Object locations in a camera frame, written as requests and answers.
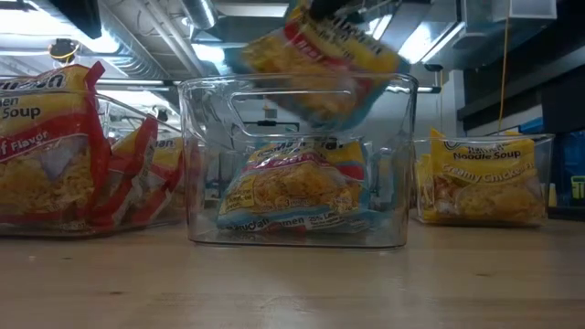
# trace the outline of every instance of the clear plastic bin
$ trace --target clear plastic bin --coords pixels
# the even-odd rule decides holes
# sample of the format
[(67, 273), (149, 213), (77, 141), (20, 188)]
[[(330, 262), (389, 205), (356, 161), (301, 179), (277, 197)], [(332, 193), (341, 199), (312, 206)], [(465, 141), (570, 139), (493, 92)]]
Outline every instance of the clear plastic bin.
[[(314, 128), (287, 110), (291, 104), (306, 100), (303, 97), (313, 100), (316, 97), (320, 102), (327, 100), (336, 104), (350, 100), (358, 92), (347, 83), (351, 79), (371, 83), (383, 81), (382, 87), (386, 87), (365, 120), (357, 126)], [(189, 238), (198, 244), (212, 245), (364, 249), (403, 246), (407, 237), (414, 163), (411, 136), (417, 88), (415, 79), (398, 74), (250, 75), (183, 82), (179, 90), (184, 140), (186, 143), (199, 140), (205, 144), (199, 148), (199, 164), (190, 164), (188, 157), (186, 162), (187, 167), (201, 168), (200, 175), (187, 175), (186, 178), (187, 185), (191, 186), (187, 191), (196, 191), (187, 194), (186, 199)], [(274, 110), (277, 118), (272, 117)], [(334, 229), (315, 228), (312, 226), (314, 219), (309, 215), (282, 223), (260, 215), (262, 210), (252, 210), (247, 216), (268, 223), (266, 229), (250, 231), (250, 226), (245, 229), (242, 226), (218, 228), (219, 210), (230, 192), (229, 184), (238, 177), (250, 155), (269, 143), (282, 145), (298, 143), (302, 139), (310, 143), (316, 139), (326, 140), (334, 147), (355, 141), (359, 143), (365, 150), (362, 186), (367, 195), (366, 205), (360, 210), (367, 215), (336, 223), (345, 225), (355, 221), (361, 225), (367, 216), (375, 219), (355, 232), (340, 233)], [(269, 172), (260, 171), (258, 177)], [(266, 178), (265, 182), (262, 184), (269, 184), (271, 180)], [(262, 184), (251, 189), (256, 191), (253, 192), (253, 207), (261, 202), (258, 188)], [(287, 205), (291, 205), (293, 198), (287, 197), (290, 197)]]
[(410, 216), (426, 224), (538, 227), (548, 213), (552, 134), (414, 141)]
[[(176, 210), (176, 207), (172, 207), (177, 205), (177, 202), (173, 202), (174, 195), (168, 196), (169, 200), (163, 204), (156, 216), (139, 222), (129, 220), (128, 211), (136, 206), (135, 203), (144, 196), (142, 194), (120, 206), (120, 211), (112, 214), (115, 220), (111, 225), (97, 219), (104, 215), (98, 215), (94, 211), (96, 207), (85, 207), (87, 199), (91, 198), (96, 189), (95, 182), (103, 182), (100, 191), (103, 191), (104, 195), (107, 195), (106, 190), (118, 188), (117, 183), (112, 184), (110, 180), (112, 176), (109, 175), (109, 162), (112, 157), (109, 154), (109, 143), (115, 143), (133, 129), (125, 131), (120, 125), (120, 120), (112, 118), (123, 118), (130, 122), (130, 126), (135, 125), (135, 128), (138, 128), (146, 118), (144, 113), (109, 97), (87, 91), (4, 90), (0, 91), (0, 100), (7, 105), (5, 108), (9, 109), (6, 111), (8, 116), (0, 123), (0, 129), (4, 133), (0, 136), (0, 145), (4, 141), (8, 147), (12, 147), (10, 145), (13, 143), (18, 147), (26, 147), (22, 149), (24, 151), (21, 150), (22, 152), (15, 155), (6, 156), (2, 153), (3, 157), (0, 159), (0, 193), (3, 195), (0, 201), (0, 236), (87, 238), (185, 220), (185, 203), (178, 202), (180, 209)], [(35, 104), (37, 108), (27, 107), (21, 111), (17, 105), (25, 102)], [(52, 114), (42, 117), (43, 111), (50, 111)], [(98, 112), (98, 121), (95, 120), (95, 116), (92, 120), (81, 121), (76, 121), (77, 119), (73, 117), (89, 115), (91, 111)], [(16, 118), (23, 115), (26, 116), (26, 120), (37, 121), (27, 122), (22, 121), (20, 117)], [(9, 121), (12, 118), (18, 120), (16, 124), (20, 124), (16, 130), (12, 126), (16, 121)], [(79, 123), (82, 127), (73, 127), (76, 122), (82, 122)], [(159, 140), (181, 137), (179, 129), (164, 122), (157, 124)], [(28, 135), (31, 133), (39, 136), (35, 137), (34, 144), (22, 142), (29, 140)], [(93, 146), (96, 143), (105, 146), (105, 151), (97, 152), (97, 147)], [(82, 157), (84, 154), (89, 156), (87, 163), (84, 163), (87, 159)], [(140, 173), (146, 175), (152, 161), (153, 157), (146, 155)], [(101, 170), (101, 174), (95, 176), (99, 178), (92, 179), (93, 174), (89, 173), (104, 166), (108, 170)], [(177, 167), (182, 174), (181, 163), (177, 162)], [(127, 177), (133, 182), (132, 192), (129, 193), (138, 190), (141, 193), (145, 192), (146, 185), (136, 183), (143, 180), (134, 178), (138, 178), (137, 175)], [(181, 186), (177, 191), (184, 189), (184, 185)], [(43, 202), (31, 202), (39, 199), (43, 199)]]

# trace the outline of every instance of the ceiling light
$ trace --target ceiling light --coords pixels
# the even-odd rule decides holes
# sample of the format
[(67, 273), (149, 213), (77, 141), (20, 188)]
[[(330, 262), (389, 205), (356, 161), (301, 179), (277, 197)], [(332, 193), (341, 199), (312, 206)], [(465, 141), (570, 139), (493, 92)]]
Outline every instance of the ceiling light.
[(447, 43), (449, 43), (449, 41), (451, 41), (454, 37), (456, 37), (459, 34), (459, 32), (461, 30), (463, 30), (464, 27), (465, 27), (464, 22), (460, 22), (459, 24), (457, 24), (457, 26), (454, 27), (453, 30), (451, 32), (449, 32), (449, 34), (447, 36), (445, 36), (435, 47), (433, 47), (431, 49), (431, 51), (429, 51), (429, 53), (427, 53), (422, 58), (422, 62), (426, 63), (427, 61), (431, 60), (431, 58), (433, 58), (435, 55), (437, 55), (439, 50), (441, 50), (443, 47), (445, 47), (447, 45)]
[(410, 64), (418, 63), (432, 47), (431, 31), (425, 24), (419, 25), (399, 51)]
[(286, 13), (289, 4), (287, 1), (282, 1), (281, 4), (238, 4), (234, 1), (217, 2), (215, 3), (215, 7), (225, 16), (284, 17), (284, 13)]
[(101, 29), (101, 37), (92, 39), (82, 32), (78, 36), (78, 41), (85, 45), (87, 48), (91, 49), (93, 52), (100, 52), (100, 53), (114, 53), (120, 48), (120, 44), (114, 40), (112, 35), (108, 33), (108, 31)]
[(53, 17), (34, 3), (28, 3), (35, 10), (0, 10), (3, 33), (23, 36), (69, 37), (78, 40), (94, 52), (113, 53), (120, 47), (118, 42), (104, 29), (101, 30), (101, 37), (92, 39), (70, 22)]
[(385, 15), (382, 16), (382, 18), (374, 19), (373, 21), (369, 22), (369, 30), (366, 32), (366, 34), (371, 35), (376, 40), (380, 40), (384, 34), (384, 31), (386, 31), (388, 24), (390, 24), (391, 19), (392, 15)]
[(193, 44), (191, 45), (201, 60), (208, 60), (213, 63), (220, 63), (225, 58), (222, 48), (210, 47), (205, 45)]
[(98, 85), (138, 85), (138, 86), (164, 86), (162, 80), (130, 80), (130, 79), (99, 79)]
[(150, 91), (100, 90), (98, 88), (98, 93), (136, 109), (151, 109), (155, 105), (163, 106), (167, 109), (171, 108), (168, 101), (163, 100)]

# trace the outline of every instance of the ramen noodle package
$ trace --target ramen noodle package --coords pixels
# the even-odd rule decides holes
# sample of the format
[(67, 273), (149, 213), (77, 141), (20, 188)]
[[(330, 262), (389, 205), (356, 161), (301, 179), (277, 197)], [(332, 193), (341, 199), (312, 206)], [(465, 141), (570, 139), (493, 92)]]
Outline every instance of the ramen noodle package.
[(269, 144), (252, 154), (232, 180), (220, 204), (218, 227), (328, 233), (371, 228), (365, 168), (359, 142)]
[(97, 63), (0, 81), (2, 228), (88, 228), (110, 158), (92, 95), (102, 73)]
[(144, 195), (131, 206), (128, 217), (133, 225), (148, 225), (165, 216), (176, 215), (173, 210), (184, 212), (184, 199), (183, 139), (157, 141), (144, 183)]
[(430, 161), (425, 156), (417, 167), (425, 222), (506, 226), (542, 223), (546, 205), (533, 140), (450, 143), (434, 130), (431, 137), (435, 138), (431, 139)]
[[(372, 78), (367, 74), (406, 71), (408, 65), (396, 52), (342, 18), (312, 20), (308, 5), (307, 1), (299, 3), (283, 28), (244, 48), (228, 51), (226, 61), (238, 74), (323, 75), (318, 78), (292, 76), (285, 81), (275, 79), (260, 87), (323, 90), (272, 94), (267, 98), (301, 116), (314, 128), (350, 129), (363, 121), (388, 86), (388, 78), (383, 75)], [(352, 76), (354, 73), (362, 73), (362, 76)]]
[(137, 130), (112, 147), (107, 181), (92, 211), (92, 224), (103, 229), (119, 227), (129, 205), (142, 197), (157, 133), (158, 122), (149, 115)]

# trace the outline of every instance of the table surface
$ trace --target table surface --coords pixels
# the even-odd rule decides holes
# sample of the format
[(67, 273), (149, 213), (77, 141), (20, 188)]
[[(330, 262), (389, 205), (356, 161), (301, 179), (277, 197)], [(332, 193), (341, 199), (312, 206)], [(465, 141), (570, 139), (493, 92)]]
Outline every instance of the table surface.
[(404, 249), (0, 239), (1, 328), (583, 328), (585, 223), (409, 225)]

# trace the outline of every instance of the yellow cable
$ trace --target yellow cable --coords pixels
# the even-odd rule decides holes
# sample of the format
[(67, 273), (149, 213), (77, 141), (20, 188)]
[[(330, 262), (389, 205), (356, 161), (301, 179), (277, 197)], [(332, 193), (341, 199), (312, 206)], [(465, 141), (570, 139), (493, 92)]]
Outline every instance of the yellow cable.
[(508, 8), (505, 13), (505, 28), (504, 28), (504, 60), (502, 64), (502, 92), (500, 94), (500, 117), (497, 122), (497, 133), (502, 130), (502, 119), (504, 118), (504, 97), (505, 97), (505, 70), (508, 60), (508, 27), (510, 24), (510, 2), (508, 0)]
[(48, 54), (53, 58), (53, 59), (64, 59), (64, 58), (68, 58), (71, 55), (75, 54), (75, 52), (77, 52), (77, 49), (80, 48), (80, 44), (77, 44), (77, 46), (75, 46), (75, 49), (73, 49), (73, 51), (71, 51), (69, 54), (66, 55), (62, 55), (62, 56), (53, 56), (51, 55), (51, 49), (53, 48), (53, 46), (48, 46)]
[(440, 105), (440, 116), (441, 116), (441, 133), (443, 133), (442, 130), (442, 85), (444, 84), (444, 80), (443, 80), (443, 76), (442, 76), (442, 70), (441, 70), (441, 94), (439, 95), (439, 102), (441, 103)]

